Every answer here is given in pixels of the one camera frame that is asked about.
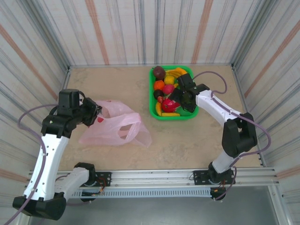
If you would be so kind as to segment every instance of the beige floor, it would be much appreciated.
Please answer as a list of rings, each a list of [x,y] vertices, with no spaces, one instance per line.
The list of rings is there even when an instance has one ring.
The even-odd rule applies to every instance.
[[[229,66],[192,66],[194,74],[211,70],[224,76],[228,92],[218,97],[232,108],[243,111]],[[94,100],[118,99],[140,113],[150,131],[149,148],[133,144],[119,147],[87,146],[78,143],[85,131],[79,125],[60,162],[60,170],[71,170],[78,162],[93,163],[97,170],[206,168],[221,152],[221,126],[204,110],[185,121],[159,121],[148,108],[148,74],[150,67],[104,67],[73,69],[68,88],[79,89]],[[214,74],[196,79],[211,90],[223,90],[222,81]],[[245,157],[239,167],[260,166],[257,155]]]

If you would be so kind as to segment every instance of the green plastic tray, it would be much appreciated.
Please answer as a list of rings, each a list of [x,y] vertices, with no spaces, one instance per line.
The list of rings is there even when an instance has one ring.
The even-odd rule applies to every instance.
[[[161,66],[161,67],[164,68],[165,70],[170,70],[170,69],[175,69],[175,68],[180,67],[180,68],[183,68],[185,71],[187,71],[191,75],[191,77],[193,77],[193,72],[189,67],[178,66],[178,65]],[[158,116],[158,114],[156,113],[156,110],[155,110],[155,105],[156,105],[157,100],[153,96],[153,92],[154,92],[153,85],[155,82],[155,76],[153,75],[152,71],[153,71],[153,68],[149,72],[149,111],[150,111],[150,114],[158,120],[188,120],[188,119],[194,118],[198,114],[198,111],[199,111],[198,107],[195,109],[195,111],[193,113],[184,111],[182,109],[182,107],[179,107],[176,110],[176,113],[179,113],[180,116],[168,116],[168,117]]]

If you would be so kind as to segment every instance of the yellow banana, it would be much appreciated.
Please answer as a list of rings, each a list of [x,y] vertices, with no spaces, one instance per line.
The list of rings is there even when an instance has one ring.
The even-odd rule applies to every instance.
[[[176,112],[163,112],[161,116],[180,116],[180,114]]]
[[[181,76],[180,73],[177,73],[177,72],[175,72],[175,71],[171,71],[171,72],[169,72],[169,74],[171,74],[171,75],[173,75],[173,76],[175,76],[175,77],[180,77],[180,76]]]
[[[187,74],[187,72],[180,67],[177,67],[176,69],[167,70],[166,72],[175,73],[175,74],[178,74],[179,76]]]
[[[177,73],[181,74],[181,75],[187,74],[187,72],[186,72],[184,69],[180,68],[180,67],[177,67],[177,68],[175,69],[175,71],[176,71]]]
[[[155,110],[156,110],[156,113],[157,113],[159,116],[161,116],[162,111],[161,111],[161,103],[160,103],[160,102],[156,102]]]

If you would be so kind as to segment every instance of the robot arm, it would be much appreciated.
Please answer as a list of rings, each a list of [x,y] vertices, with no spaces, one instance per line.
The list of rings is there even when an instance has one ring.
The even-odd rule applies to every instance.
[[[241,120],[232,113],[252,121],[253,117],[249,113],[242,114],[232,109],[214,96],[215,100],[230,111],[224,110],[213,101],[211,90],[204,84],[196,85],[189,74],[182,75],[177,80],[180,90],[175,89],[169,98],[180,103],[181,107],[189,112],[193,112],[197,106],[204,109],[223,127],[223,150],[208,169],[210,182],[219,183],[228,174],[232,162],[257,145],[254,125]]]
[[[58,220],[65,210],[66,202],[76,189],[84,183],[90,185],[95,182],[95,167],[86,163],[78,163],[65,179],[55,182],[60,159],[72,131],[77,124],[92,125],[102,109],[88,97],[84,97],[81,103],[80,94],[83,95],[79,90],[62,90],[59,93],[58,106],[43,120],[41,132],[46,146],[46,161],[37,188],[22,211],[28,216]],[[14,199],[15,209],[21,208],[33,191],[42,168],[43,156],[43,150],[40,148],[29,185],[23,196]]]

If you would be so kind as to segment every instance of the striped wall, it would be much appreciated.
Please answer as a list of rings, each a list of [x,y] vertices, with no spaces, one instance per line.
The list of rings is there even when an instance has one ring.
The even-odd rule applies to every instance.
[[[273,1],[247,53],[235,62],[248,110],[268,129],[263,156],[275,167],[294,224],[300,224],[300,1]],[[258,131],[261,146],[267,138]]]
[[[0,1],[0,224],[15,212],[13,198],[23,193],[39,151],[17,120],[28,109],[55,103],[65,78],[64,65],[32,17],[24,1]],[[32,112],[23,124],[40,132],[48,111]]]
[[[229,63],[265,0],[33,0],[71,65]]]

